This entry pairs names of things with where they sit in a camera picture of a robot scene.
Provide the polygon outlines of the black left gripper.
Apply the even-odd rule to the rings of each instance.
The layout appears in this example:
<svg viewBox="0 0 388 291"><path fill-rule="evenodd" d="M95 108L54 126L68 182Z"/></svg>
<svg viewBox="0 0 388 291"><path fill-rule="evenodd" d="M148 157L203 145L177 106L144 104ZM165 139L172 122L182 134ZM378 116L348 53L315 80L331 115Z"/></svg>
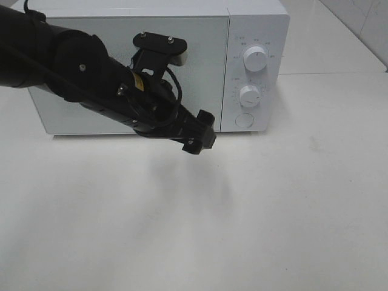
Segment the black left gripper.
<svg viewBox="0 0 388 291"><path fill-rule="evenodd" d="M170 68L165 72L171 83L131 71L133 82L119 85L116 95L126 99L130 110L125 123L140 136L179 142L183 151L193 155L211 149L216 141L215 117L205 110L196 116L190 113L181 104L182 88L176 75Z"/></svg>

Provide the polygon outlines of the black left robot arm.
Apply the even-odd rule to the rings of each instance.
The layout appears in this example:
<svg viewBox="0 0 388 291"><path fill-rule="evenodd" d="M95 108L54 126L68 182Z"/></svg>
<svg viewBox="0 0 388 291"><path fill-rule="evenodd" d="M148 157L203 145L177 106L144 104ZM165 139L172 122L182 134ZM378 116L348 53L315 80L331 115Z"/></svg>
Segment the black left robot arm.
<svg viewBox="0 0 388 291"><path fill-rule="evenodd" d="M215 117L191 114L171 66L183 65L183 39L142 32L133 38L132 66L112 58L96 36L47 23L45 14L25 7L1 7L1 85L42 87L67 102L132 128L146 138L179 142L197 155L211 149Z"/></svg>

